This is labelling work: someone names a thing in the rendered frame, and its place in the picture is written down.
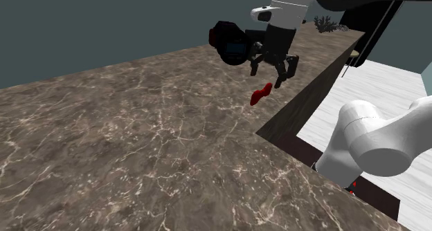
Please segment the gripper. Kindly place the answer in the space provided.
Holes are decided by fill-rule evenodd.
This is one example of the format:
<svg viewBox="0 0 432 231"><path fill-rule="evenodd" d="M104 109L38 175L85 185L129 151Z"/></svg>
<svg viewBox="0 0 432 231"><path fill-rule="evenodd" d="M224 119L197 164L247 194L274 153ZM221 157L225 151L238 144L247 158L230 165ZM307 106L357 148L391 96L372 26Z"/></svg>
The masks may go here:
<svg viewBox="0 0 432 231"><path fill-rule="evenodd" d="M296 34L296 29L286 29L267 25L264 36L262 53L258 56L252 55L250 58L251 76L255 76L258 71L259 63L263 60L267 63L275 63L278 77L274 88L280 88L282 82L292 78L297 69L299 56L288 55L289 48Z"/></svg>

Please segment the red curved object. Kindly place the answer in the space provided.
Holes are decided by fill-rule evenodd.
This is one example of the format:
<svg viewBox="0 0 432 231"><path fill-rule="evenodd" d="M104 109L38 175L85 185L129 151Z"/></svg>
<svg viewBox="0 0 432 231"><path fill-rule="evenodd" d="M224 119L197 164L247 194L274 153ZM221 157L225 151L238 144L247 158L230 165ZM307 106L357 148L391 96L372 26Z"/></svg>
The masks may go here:
<svg viewBox="0 0 432 231"><path fill-rule="evenodd" d="M257 104L261 98L267 97L270 94L272 87L273 84L269 82L264 86L263 89L254 91L250 99L250 105L253 106Z"/></svg>

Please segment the black round appliance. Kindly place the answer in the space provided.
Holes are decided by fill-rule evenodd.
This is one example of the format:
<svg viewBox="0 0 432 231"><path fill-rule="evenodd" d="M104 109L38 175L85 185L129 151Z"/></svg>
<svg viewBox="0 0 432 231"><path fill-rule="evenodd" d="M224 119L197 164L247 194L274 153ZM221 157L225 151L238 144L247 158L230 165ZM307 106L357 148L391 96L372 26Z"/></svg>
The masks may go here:
<svg viewBox="0 0 432 231"><path fill-rule="evenodd" d="M264 30L243 31L233 22L218 21L209 30L208 42L217 50L223 62L238 66L250 60L253 45L258 42L260 47L264 43L264 35Z"/></svg>

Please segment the dark spiky plant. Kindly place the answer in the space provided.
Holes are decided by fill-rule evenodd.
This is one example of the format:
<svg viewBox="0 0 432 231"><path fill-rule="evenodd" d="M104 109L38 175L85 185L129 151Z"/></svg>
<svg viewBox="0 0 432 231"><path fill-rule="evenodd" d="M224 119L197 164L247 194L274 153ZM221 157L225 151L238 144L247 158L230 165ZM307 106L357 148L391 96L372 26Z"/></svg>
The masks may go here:
<svg viewBox="0 0 432 231"><path fill-rule="evenodd" d="M314 17L314 25L319 33L333 32L337 29L338 24L331 20L331 16Z"/></svg>

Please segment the tan round stool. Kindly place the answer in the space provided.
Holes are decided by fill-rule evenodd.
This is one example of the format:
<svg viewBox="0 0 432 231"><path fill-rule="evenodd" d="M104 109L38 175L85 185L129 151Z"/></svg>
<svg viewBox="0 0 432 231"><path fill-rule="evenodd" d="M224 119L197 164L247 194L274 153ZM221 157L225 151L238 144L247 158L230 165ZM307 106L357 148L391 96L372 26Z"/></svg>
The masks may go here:
<svg viewBox="0 0 432 231"><path fill-rule="evenodd" d="M351 63L352 63L352 61L353 61L355 58L357 58L358 56L359 56L359 52L357 52L356 50L353 50L353 51L351 52L351 54L350 54L350 56L349 56L347 62L345 63L346 68L345 68L345 70L344 70L344 72L343 72L343 74L342 74L341 77L343 77L343 76L346 74L347 70L349 69L349 67L350 67L350 65L351 65Z"/></svg>

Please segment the black tall panel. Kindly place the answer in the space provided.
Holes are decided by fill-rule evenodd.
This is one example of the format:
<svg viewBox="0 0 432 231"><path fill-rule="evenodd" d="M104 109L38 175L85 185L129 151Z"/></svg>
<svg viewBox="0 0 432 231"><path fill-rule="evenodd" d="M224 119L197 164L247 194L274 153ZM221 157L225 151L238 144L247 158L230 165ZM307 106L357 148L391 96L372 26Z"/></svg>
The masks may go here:
<svg viewBox="0 0 432 231"><path fill-rule="evenodd" d="M364 32L354 47L359 56L349 58L347 65L358 67L365 62L402 4L403 1L376 1L344 12L339 23L350 30Z"/></svg>

